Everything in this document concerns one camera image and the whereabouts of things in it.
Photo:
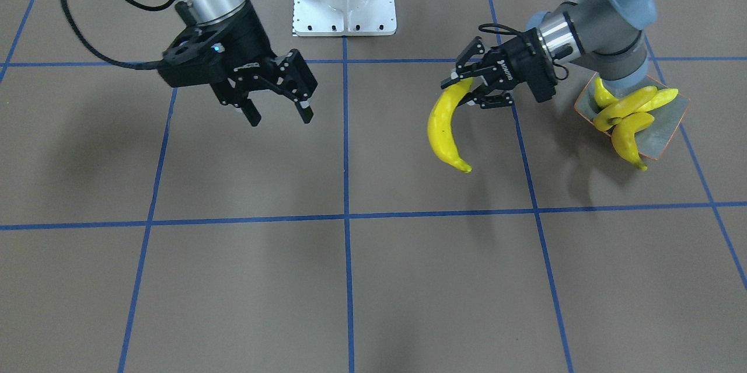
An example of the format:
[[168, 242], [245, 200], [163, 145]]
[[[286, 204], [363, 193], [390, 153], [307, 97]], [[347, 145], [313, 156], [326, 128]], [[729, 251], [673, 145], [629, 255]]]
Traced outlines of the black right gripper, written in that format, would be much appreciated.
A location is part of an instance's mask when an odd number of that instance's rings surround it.
[[303, 123], [314, 117], [315, 76], [298, 49], [283, 56], [272, 51], [251, 0], [221, 22], [186, 27], [156, 70], [172, 88], [208, 84], [222, 106], [239, 109], [253, 127], [261, 114], [250, 94], [262, 89], [291, 100]]

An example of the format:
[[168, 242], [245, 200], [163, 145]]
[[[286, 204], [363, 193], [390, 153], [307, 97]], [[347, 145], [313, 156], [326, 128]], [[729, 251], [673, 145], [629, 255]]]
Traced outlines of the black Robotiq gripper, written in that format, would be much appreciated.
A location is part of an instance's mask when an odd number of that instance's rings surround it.
[[[467, 94], [467, 104], [482, 109], [512, 107], [515, 100], [509, 89], [521, 83], [528, 84], [537, 102], [546, 102], [555, 96], [558, 84], [537, 32], [523, 32], [492, 47], [475, 36], [456, 57], [449, 77], [441, 81], [441, 89], [467, 78], [484, 78], [484, 85]], [[501, 93], [491, 94], [496, 89], [502, 89]]]

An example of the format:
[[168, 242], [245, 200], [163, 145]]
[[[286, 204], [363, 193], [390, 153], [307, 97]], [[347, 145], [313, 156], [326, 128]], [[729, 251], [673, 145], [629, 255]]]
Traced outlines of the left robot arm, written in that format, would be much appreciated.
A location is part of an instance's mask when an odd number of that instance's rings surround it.
[[613, 88], [629, 88], [648, 72], [645, 28], [656, 18], [654, 0], [565, 0], [554, 11], [534, 14], [522, 32], [486, 23], [481, 32], [508, 40], [487, 47], [475, 37], [441, 88], [470, 78], [477, 86], [462, 103], [494, 108], [509, 106], [510, 91], [525, 83], [542, 103], [555, 95], [555, 70], [568, 62], [597, 72]]

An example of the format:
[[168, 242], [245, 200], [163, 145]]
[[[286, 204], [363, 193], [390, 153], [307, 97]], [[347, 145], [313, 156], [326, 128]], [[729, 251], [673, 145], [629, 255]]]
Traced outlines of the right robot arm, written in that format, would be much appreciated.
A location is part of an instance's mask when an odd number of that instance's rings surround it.
[[91, 54], [104, 62], [138, 71], [157, 71], [172, 88], [206, 84], [224, 106], [238, 108], [252, 126], [261, 115], [251, 99], [255, 91], [285, 96], [304, 123], [314, 115], [309, 100], [317, 81], [301, 52], [277, 55], [250, 0], [168, 0], [148, 6], [124, 0], [136, 8], [162, 11], [174, 6], [185, 24], [155, 61], [115, 60], [91, 46], [73, 19], [68, 0], [60, 0], [68, 25]]

